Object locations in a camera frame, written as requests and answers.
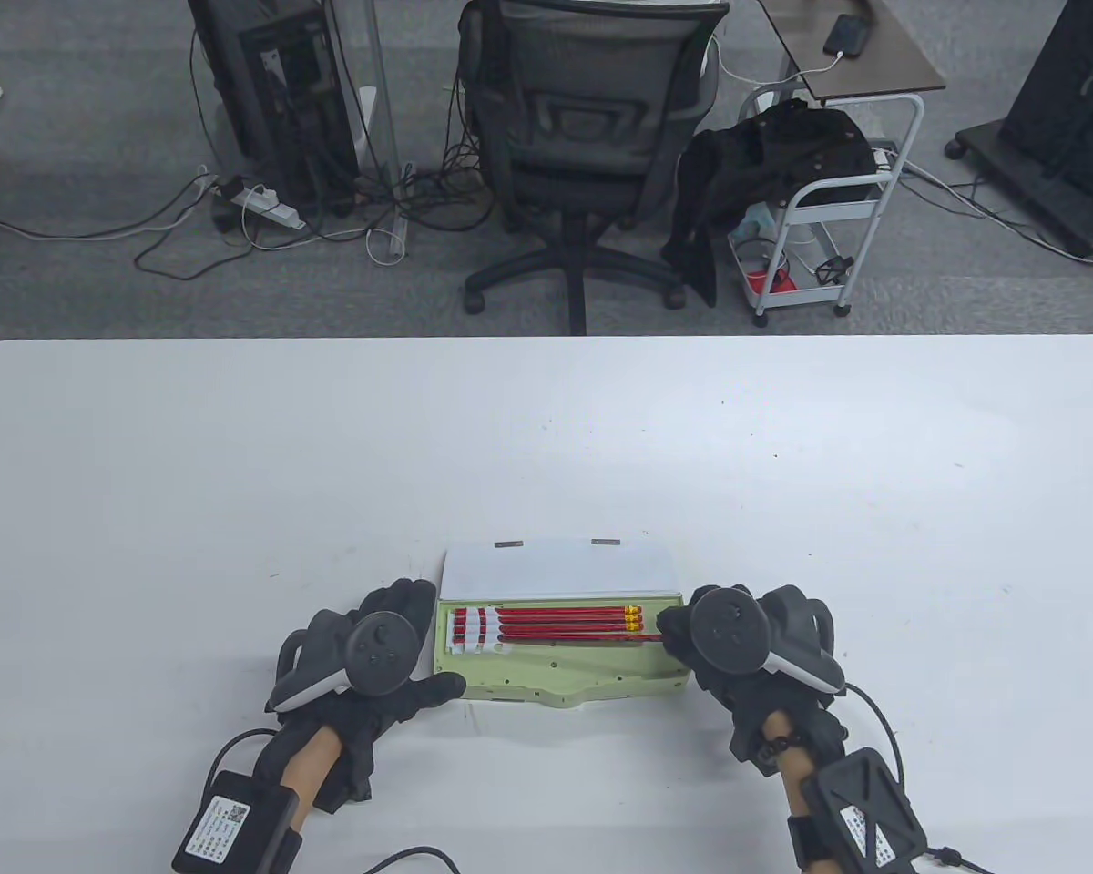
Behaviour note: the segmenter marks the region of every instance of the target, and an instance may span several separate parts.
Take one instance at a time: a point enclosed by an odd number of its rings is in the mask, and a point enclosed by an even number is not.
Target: power strip
[[[269,217],[269,220],[280,222],[281,225],[293,231],[303,231],[306,227],[296,208],[280,203],[279,196],[273,188],[262,188],[260,191],[243,188],[243,191],[231,198],[231,203],[246,206],[252,215]]]
[[[401,167],[401,179],[409,179],[413,177],[413,174],[418,170],[418,164],[412,161],[407,161],[404,166]],[[397,192],[401,197],[404,197],[408,191],[401,187],[397,186]],[[389,255],[393,258],[404,258],[406,253],[406,237],[409,236],[409,220],[400,209],[397,209],[396,217],[392,220],[392,236],[389,237]]]

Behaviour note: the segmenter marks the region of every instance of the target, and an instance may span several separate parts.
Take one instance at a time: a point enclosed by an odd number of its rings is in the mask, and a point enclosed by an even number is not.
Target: floor
[[[721,33],[730,69],[772,79],[779,51],[754,2],[734,0]],[[1002,116],[1062,0],[893,0],[945,74],[914,158],[949,180],[955,129]],[[380,0],[398,139],[419,164],[438,157],[456,62],[457,0]],[[0,216],[50,233],[125,224],[167,200],[210,160],[189,92],[185,3],[172,0],[0,0]],[[350,38],[363,45],[363,38]],[[209,72],[208,114],[213,113]],[[730,123],[742,86],[725,82],[708,123]],[[863,119],[892,133],[893,117]],[[655,255],[662,216],[612,245]],[[133,270],[133,240],[34,244],[0,232],[0,339],[13,336],[425,336],[551,334],[565,329],[553,275],[489,295],[462,312],[465,275],[529,247],[496,222],[468,236],[414,229],[409,257],[373,264],[364,246],[318,244],[258,253],[193,283]],[[158,258],[192,271],[233,255],[202,211]],[[947,215],[900,191],[847,319],[828,308],[776,312],[772,333],[1093,332],[1093,268],[1045,253],[983,221]],[[750,333],[736,281],[721,304],[695,295],[670,312],[659,296],[588,283],[592,333]]]

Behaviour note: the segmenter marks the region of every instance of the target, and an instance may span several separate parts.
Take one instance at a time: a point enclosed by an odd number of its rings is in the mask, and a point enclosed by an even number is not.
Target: white table
[[[800,583],[935,845],[1093,871],[1093,336],[851,336],[1,344],[0,874],[167,871],[289,630],[530,535]],[[293,873],[790,872],[729,732],[700,690],[456,701]]]

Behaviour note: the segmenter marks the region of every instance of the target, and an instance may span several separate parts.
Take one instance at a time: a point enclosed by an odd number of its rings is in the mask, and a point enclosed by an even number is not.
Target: white cart
[[[797,70],[792,67],[788,56],[785,59],[783,79],[796,75]],[[757,113],[757,99],[762,95],[772,93],[775,101],[788,98],[797,91],[806,91],[806,84],[801,79],[792,79],[784,84],[763,84],[745,97],[745,103],[741,104],[740,119],[755,116]],[[813,237],[821,244],[825,253],[823,263],[828,270],[818,271],[816,268],[806,268],[795,259],[789,259],[790,275],[795,284],[799,280],[804,282],[804,286],[797,287],[790,292],[773,291],[776,270],[764,271],[762,286],[754,287],[744,270],[740,270],[738,260],[738,271],[741,275],[741,284],[745,291],[745,299],[753,308],[753,324],[764,328],[768,323],[767,309],[778,307],[795,307],[797,304],[833,304],[835,316],[850,315],[850,295],[854,294],[855,283],[862,270],[862,262],[867,259],[867,251],[871,249],[871,241],[874,233],[879,228],[879,222],[883,218],[883,212],[888,208],[888,201],[895,190],[895,184],[900,181],[900,174],[904,169],[907,156],[910,153],[915,137],[918,134],[922,121],[922,99],[919,95],[872,95],[872,96],[850,96],[849,98],[834,98],[825,101],[826,108],[837,108],[854,104],[889,103],[892,101],[906,101],[912,104],[913,114],[897,151],[880,150],[882,156],[879,170],[861,176],[841,176],[831,179],[818,179],[810,182],[794,194],[792,199],[785,203],[767,204],[768,211],[773,213],[777,224],[776,240],[768,258],[771,265],[776,265],[783,259],[785,252],[785,241],[789,236],[789,231],[794,225],[808,225]],[[808,199],[810,194],[825,189],[851,188],[870,186],[870,192],[865,199],[843,201],[843,203],[816,204],[816,206],[803,206],[801,201]],[[855,251],[854,258],[846,258],[838,246],[834,244],[827,222],[847,222],[854,220],[867,221],[861,240]]]

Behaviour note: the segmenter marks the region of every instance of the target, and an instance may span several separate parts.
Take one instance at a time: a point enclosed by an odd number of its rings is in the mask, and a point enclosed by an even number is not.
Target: smartphone
[[[858,15],[839,15],[822,50],[827,55],[837,55],[841,51],[843,58],[858,58],[870,34],[871,22],[867,19],[860,19]]]

